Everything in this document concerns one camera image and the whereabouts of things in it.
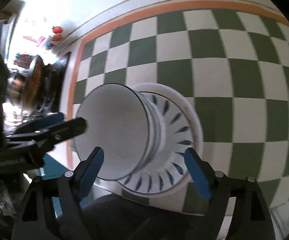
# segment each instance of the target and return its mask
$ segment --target white cup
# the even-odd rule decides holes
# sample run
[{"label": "white cup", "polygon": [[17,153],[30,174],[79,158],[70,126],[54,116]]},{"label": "white cup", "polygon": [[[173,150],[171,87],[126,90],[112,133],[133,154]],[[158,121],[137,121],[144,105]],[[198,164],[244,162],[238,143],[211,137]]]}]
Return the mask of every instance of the white cup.
[{"label": "white cup", "polygon": [[105,84],[91,91],[78,116],[88,124],[86,132],[75,137],[80,159],[86,160],[96,146],[104,150],[100,179],[118,180],[143,169],[166,142],[157,106],[124,85]]}]

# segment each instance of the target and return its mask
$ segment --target orange stripe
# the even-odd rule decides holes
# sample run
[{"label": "orange stripe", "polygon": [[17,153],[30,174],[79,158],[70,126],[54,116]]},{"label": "orange stripe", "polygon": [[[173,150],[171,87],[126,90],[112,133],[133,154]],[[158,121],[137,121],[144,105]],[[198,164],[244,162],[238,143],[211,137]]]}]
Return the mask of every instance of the orange stripe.
[{"label": "orange stripe", "polygon": [[[219,1],[219,0],[187,0],[187,1],[179,1],[179,2],[164,2],[160,3],[159,5],[150,5],[147,8],[140,10],[129,12],[125,16],[120,16],[119,19],[113,19],[107,23],[100,25],[99,27],[95,28],[94,30],[90,31],[87,34],[80,45],[79,52],[77,55],[76,63],[73,70],[73,76],[71,79],[70,84],[70,91],[69,91],[69,100],[68,100],[68,120],[72,118],[72,107],[73,107],[73,99],[74,99],[74,90],[76,85],[78,67],[80,66],[80,59],[82,56],[84,45],[105,34],[113,29],[132,23],[144,18],[152,17],[154,15],[158,15],[161,13],[172,12],[172,11],[180,11],[180,10],[190,10],[190,9],[212,9],[212,8],[223,8],[223,9],[232,9],[236,11],[248,12],[253,13],[261,16],[266,16],[272,18],[276,21],[279,21],[283,24],[289,25],[289,22],[283,16],[268,11],[258,5],[242,3],[237,1]],[[72,169],[73,161],[72,161],[72,153],[70,147],[70,141],[67,142],[67,161],[68,166]]]}]

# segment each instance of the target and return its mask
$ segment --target screw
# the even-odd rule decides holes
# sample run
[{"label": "screw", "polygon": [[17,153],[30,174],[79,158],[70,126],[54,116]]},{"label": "screw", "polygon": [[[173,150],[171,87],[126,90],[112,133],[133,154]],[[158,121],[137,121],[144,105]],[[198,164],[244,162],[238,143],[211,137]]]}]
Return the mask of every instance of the screw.
[{"label": "screw", "polygon": [[35,176],[34,178],[33,178],[33,182],[39,182],[39,181],[41,181],[42,180],[42,177],[41,176]]},{"label": "screw", "polygon": [[61,136],[59,134],[55,134],[54,135],[54,138],[57,140],[57,141],[60,141],[61,140]]},{"label": "screw", "polygon": [[214,173],[214,175],[215,175],[216,177],[218,177],[218,178],[222,178],[222,177],[224,176],[224,174],[223,174],[222,171],[216,171],[216,172]]},{"label": "screw", "polygon": [[252,177],[252,176],[248,176],[246,179],[247,179],[249,182],[255,182],[255,179],[254,179],[254,177]]},{"label": "screw", "polygon": [[65,177],[67,178],[70,178],[73,176],[73,171],[67,171],[65,174],[64,174]]}]

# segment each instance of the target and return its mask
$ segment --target green and white tiles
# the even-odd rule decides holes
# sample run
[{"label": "green and white tiles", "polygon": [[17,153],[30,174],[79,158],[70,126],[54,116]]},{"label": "green and white tiles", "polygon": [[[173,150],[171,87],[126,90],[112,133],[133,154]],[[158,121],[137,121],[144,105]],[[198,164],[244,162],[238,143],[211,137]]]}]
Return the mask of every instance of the green and white tiles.
[{"label": "green and white tiles", "polygon": [[[203,158],[230,177],[254,176],[269,206],[289,201],[289,26],[229,9],[123,25],[85,45],[74,115],[90,91],[112,82],[179,91],[202,123]],[[177,210],[203,210],[192,191],[188,185]]]}]

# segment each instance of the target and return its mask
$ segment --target blue leaf pattern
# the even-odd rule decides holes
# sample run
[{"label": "blue leaf pattern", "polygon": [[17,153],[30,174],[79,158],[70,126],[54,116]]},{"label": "blue leaf pattern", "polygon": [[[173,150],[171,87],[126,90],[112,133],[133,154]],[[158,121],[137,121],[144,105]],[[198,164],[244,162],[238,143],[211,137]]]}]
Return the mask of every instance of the blue leaf pattern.
[{"label": "blue leaf pattern", "polygon": [[161,191],[162,188],[163,188],[163,180],[162,180],[162,178],[161,178],[159,173],[158,173],[158,175],[159,175],[159,190]]},{"label": "blue leaf pattern", "polygon": [[174,116],[174,118],[171,120],[170,124],[173,124],[181,117],[181,113],[178,113]]},{"label": "blue leaf pattern", "polygon": [[173,183],[174,183],[173,176],[172,176],[171,173],[170,173],[169,171],[167,171],[167,170],[166,170],[166,174],[168,175],[169,181],[170,181],[171,185],[173,186]]},{"label": "blue leaf pattern", "polygon": [[181,141],[181,142],[178,142],[178,144],[182,144],[182,145],[191,145],[192,142],[189,141],[189,140],[183,140],[183,141]]},{"label": "blue leaf pattern", "polygon": [[156,105],[158,104],[158,99],[155,95],[152,95],[152,101],[154,104],[156,104]]},{"label": "blue leaf pattern", "polygon": [[177,171],[181,174],[181,175],[183,175],[183,169],[178,165],[178,164],[176,164],[176,163],[172,163],[173,164],[173,166],[177,169]]},{"label": "blue leaf pattern", "polygon": [[163,113],[162,113],[163,116],[166,114],[166,112],[168,112],[169,107],[170,107],[170,103],[169,103],[168,100],[166,100],[166,101],[165,101],[165,104],[164,104],[164,106],[163,106]]},{"label": "blue leaf pattern", "polygon": [[142,176],[140,177],[137,185],[135,186],[135,191],[137,191],[141,187],[141,185],[142,185]]},{"label": "blue leaf pattern", "polygon": [[126,179],[123,185],[127,185],[130,182],[131,178],[132,178],[132,175],[129,175],[129,177]]},{"label": "blue leaf pattern", "polygon": [[152,187],[152,178],[151,178],[151,175],[149,175],[149,184],[148,184],[148,193],[150,192],[151,190],[151,187]]},{"label": "blue leaf pattern", "polygon": [[184,126],[184,127],[180,128],[179,130],[177,130],[175,133],[185,132],[185,131],[189,130],[189,128],[190,127],[188,127],[188,126]]}]

